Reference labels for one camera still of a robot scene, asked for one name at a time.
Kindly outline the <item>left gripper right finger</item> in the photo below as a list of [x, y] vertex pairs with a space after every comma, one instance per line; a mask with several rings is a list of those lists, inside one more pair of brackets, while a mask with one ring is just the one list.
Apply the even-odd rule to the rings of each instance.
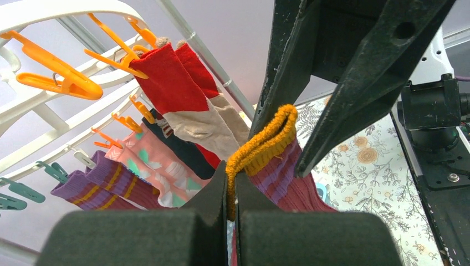
[[364, 212], [285, 212], [242, 172], [237, 194], [238, 265], [401, 265], [389, 229]]

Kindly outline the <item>purple patchwork sock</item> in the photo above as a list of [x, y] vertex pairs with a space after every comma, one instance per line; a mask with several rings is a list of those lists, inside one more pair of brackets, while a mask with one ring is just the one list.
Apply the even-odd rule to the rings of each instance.
[[283, 211], [333, 212], [318, 195], [312, 175], [295, 177], [295, 165], [302, 152], [295, 123], [298, 111], [281, 106], [262, 131], [241, 146], [227, 161], [227, 219], [236, 215], [235, 177], [245, 171], [251, 183]]

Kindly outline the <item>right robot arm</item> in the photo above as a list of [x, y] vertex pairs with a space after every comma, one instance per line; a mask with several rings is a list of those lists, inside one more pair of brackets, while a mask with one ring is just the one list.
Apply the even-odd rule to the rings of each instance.
[[264, 87], [251, 132], [292, 104], [312, 76], [336, 84], [295, 165], [307, 172], [336, 145], [391, 114], [438, 245], [469, 264], [469, 117], [445, 56], [453, 1], [275, 1]]

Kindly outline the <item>red beige sock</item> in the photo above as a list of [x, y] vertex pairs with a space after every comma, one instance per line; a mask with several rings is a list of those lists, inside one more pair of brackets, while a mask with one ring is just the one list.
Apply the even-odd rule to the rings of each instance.
[[168, 42], [132, 60], [130, 67], [147, 75], [137, 81], [177, 137], [199, 144], [226, 161], [240, 146], [175, 50]]
[[175, 53], [192, 80], [199, 86], [203, 94], [208, 98], [221, 118], [227, 124], [239, 146], [244, 145], [248, 140], [249, 127], [240, 117], [235, 108], [219, 91], [213, 76], [200, 61], [198, 55], [184, 40], [177, 43]]

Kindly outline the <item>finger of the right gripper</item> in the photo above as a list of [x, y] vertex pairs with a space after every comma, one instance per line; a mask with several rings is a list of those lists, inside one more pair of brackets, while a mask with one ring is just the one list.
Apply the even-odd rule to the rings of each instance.
[[268, 60], [249, 136], [278, 108], [294, 103], [310, 81], [319, 26], [319, 1], [275, 1]]
[[306, 177], [336, 145], [389, 113], [454, 1], [387, 1], [296, 164]]

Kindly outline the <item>white clip hanger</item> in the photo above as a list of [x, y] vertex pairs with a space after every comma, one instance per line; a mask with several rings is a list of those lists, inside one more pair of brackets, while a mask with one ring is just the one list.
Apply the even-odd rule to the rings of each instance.
[[[95, 13], [115, 13], [125, 16], [131, 26], [149, 45], [156, 45], [156, 36], [145, 28], [145, 22], [140, 15], [120, 1], [80, 1], [77, 5], [67, 1], [18, 1], [1, 6], [1, 37], [19, 41], [22, 44], [24, 54], [50, 69], [55, 75], [60, 75], [60, 80], [56, 80], [54, 76], [40, 76], [32, 73], [18, 74], [16, 76], [17, 82], [38, 88], [41, 93], [2, 110], [1, 124], [10, 122], [20, 114], [29, 112], [56, 96], [69, 95], [92, 101], [103, 98], [102, 85], [104, 81], [102, 79], [90, 79], [83, 71], [73, 68], [17, 32], [20, 27], [49, 19], [71, 14], [93, 16]], [[27, 189], [19, 180], [39, 168], [44, 168], [45, 172], [58, 180], [59, 183], [65, 183], [68, 174], [55, 162], [55, 159], [61, 157], [73, 146], [73, 143], [65, 144], [62, 150], [57, 150], [17, 173], [3, 178], [1, 185], [8, 185], [11, 191], [33, 199], [34, 190]]]

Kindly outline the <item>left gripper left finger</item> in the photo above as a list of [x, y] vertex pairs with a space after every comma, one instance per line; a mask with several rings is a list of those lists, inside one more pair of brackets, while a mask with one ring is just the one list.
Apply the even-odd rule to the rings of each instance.
[[178, 209], [67, 214], [36, 264], [227, 265], [225, 168]]

